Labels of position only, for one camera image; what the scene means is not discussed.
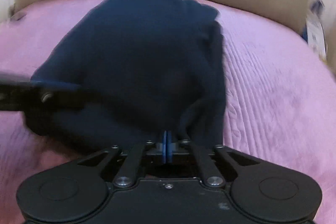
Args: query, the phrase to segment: white tag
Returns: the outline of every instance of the white tag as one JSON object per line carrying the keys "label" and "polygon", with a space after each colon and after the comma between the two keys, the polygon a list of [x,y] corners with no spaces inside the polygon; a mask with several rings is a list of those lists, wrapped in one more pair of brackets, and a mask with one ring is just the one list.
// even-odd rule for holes
{"label": "white tag", "polygon": [[327,60],[327,49],[322,24],[317,15],[311,11],[308,11],[307,15],[307,36],[309,48],[325,62]]}

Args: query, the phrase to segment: navy blue sweatshirt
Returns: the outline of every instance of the navy blue sweatshirt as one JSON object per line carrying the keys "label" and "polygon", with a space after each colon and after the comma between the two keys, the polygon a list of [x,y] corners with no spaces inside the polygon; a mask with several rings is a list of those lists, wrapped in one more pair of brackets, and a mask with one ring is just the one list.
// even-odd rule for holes
{"label": "navy blue sweatshirt", "polygon": [[32,80],[79,84],[106,101],[26,112],[26,125],[92,152],[129,149],[165,130],[222,143],[225,87],[218,11],[194,0],[105,0],[56,46]]}

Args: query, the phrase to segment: bed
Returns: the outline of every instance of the bed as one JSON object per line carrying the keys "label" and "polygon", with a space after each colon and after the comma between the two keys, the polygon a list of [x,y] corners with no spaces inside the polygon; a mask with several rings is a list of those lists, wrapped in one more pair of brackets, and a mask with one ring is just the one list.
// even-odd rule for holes
{"label": "bed", "polygon": [[[0,25],[0,71],[31,75],[103,0],[16,0]],[[300,37],[309,0],[197,0],[219,10],[227,108],[223,143],[301,171],[323,191],[317,224],[336,222],[336,83]],[[0,114],[0,224],[24,221],[15,192],[27,177],[77,157]]]}

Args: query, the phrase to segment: circular cap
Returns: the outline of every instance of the circular cap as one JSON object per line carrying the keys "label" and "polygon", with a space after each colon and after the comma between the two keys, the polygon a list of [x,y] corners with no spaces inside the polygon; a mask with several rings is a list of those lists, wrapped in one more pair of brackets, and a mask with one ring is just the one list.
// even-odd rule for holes
{"label": "circular cap", "polygon": [[60,201],[75,196],[78,190],[78,183],[75,180],[58,178],[44,183],[40,194],[45,199]]}
{"label": "circular cap", "polygon": [[118,186],[127,186],[131,184],[131,179],[128,177],[118,177],[115,180],[115,184],[117,184]]}
{"label": "circular cap", "polygon": [[264,196],[276,200],[290,199],[299,191],[299,188],[294,182],[279,178],[263,180],[259,184],[259,189]]}
{"label": "circular cap", "polygon": [[249,215],[276,223],[308,219],[322,200],[321,189],[312,178],[272,165],[243,170],[231,186],[231,196]]}
{"label": "circular cap", "polygon": [[69,222],[95,211],[107,197],[107,186],[86,166],[51,169],[25,180],[16,198],[21,211],[41,222]]}
{"label": "circular cap", "polygon": [[224,180],[220,177],[210,177],[207,179],[207,183],[212,186],[218,186],[221,185],[224,182]]}
{"label": "circular cap", "polygon": [[165,184],[165,188],[166,188],[166,189],[173,189],[173,187],[174,187],[174,185],[171,184],[171,183],[167,183],[167,184]]}

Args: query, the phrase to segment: metal screw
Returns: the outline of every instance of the metal screw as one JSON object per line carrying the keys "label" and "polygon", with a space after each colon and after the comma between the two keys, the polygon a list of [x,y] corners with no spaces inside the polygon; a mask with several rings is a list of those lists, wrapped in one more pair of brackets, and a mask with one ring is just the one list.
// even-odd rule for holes
{"label": "metal screw", "polygon": [[171,183],[167,183],[167,184],[165,184],[165,188],[166,188],[166,189],[172,189],[173,187],[174,187],[174,185],[171,184]]}
{"label": "metal screw", "polygon": [[48,99],[50,99],[53,96],[51,92],[46,92],[41,97],[41,102],[45,103]]}
{"label": "metal screw", "polygon": [[131,184],[131,179],[128,178],[128,177],[119,177],[115,180],[115,183],[118,185],[118,186],[128,186]]}
{"label": "metal screw", "polygon": [[207,179],[207,183],[211,186],[218,186],[221,185],[224,182],[224,180],[220,177],[209,177]]}

